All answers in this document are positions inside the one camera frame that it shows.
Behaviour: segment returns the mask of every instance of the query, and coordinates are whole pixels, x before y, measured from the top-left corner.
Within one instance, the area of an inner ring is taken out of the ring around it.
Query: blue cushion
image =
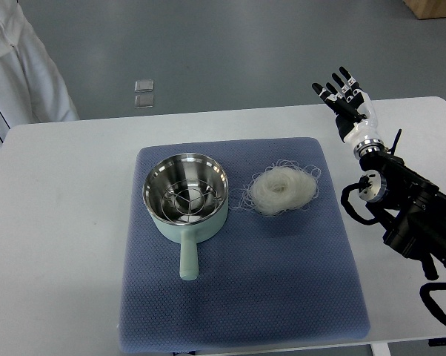
[[[230,207],[254,173],[278,159],[322,170],[307,210],[228,213],[198,244],[200,275],[179,277],[180,245],[163,237],[142,200],[147,173],[174,154],[206,154],[228,176]],[[119,322],[123,352],[176,352],[363,338],[370,329],[359,276],[320,144],[311,138],[144,148],[133,181]]]

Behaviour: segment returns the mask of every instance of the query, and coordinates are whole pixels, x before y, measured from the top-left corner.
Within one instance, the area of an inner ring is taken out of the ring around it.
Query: robotic hand
[[[312,84],[312,88],[335,112],[340,138],[350,144],[360,167],[366,171],[358,183],[343,190],[342,206],[359,223],[381,223],[386,229],[384,243],[403,257],[420,261],[426,278],[436,280],[432,256],[446,268],[446,195],[394,156],[401,130],[393,147],[385,147],[376,131],[378,120],[370,97],[346,69],[340,67],[340,73],[347,84],[335,73],[332,77],[341,93],[330,83],[327,89],[318,83]],[[355,190],[366,201],[373,219],[360,217],[349,203],[349,194]],[[387,210],[399,213],[393,216]],[[446,325],[446,315],[429,295],[435,290],[446,290],[446,283],[427,283],[421,287],[420,295],[434,317]]]
[[[340,67],[340,73],[348,84],[345,84],[336,73],[332,74],[332,78],[340,86],[342,93],[331,83],[327,83],[328,90],[318,83],[312,84],[312,88],[335,112],[340,138],[350,144],[355,158],[360,159],[370,150],[384,149],[384,143],[376,132],[378,119],[370,97],[346,69]]]

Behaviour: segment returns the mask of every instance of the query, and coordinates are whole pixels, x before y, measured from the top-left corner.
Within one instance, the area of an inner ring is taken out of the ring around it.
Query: white lab coat
[[[77,120],[55,63],[16,0],[0,0],[0,148],[16,125]]]

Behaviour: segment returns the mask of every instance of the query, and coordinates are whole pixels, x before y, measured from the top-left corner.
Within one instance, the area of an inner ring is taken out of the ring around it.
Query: light green saucepan
[[[177,154],[147,175],[144,204],[157,229],[180,243],[180,277],[199,275],[197,243],[208,240],[228,214],[228,179],[214,159],[203,154]]]

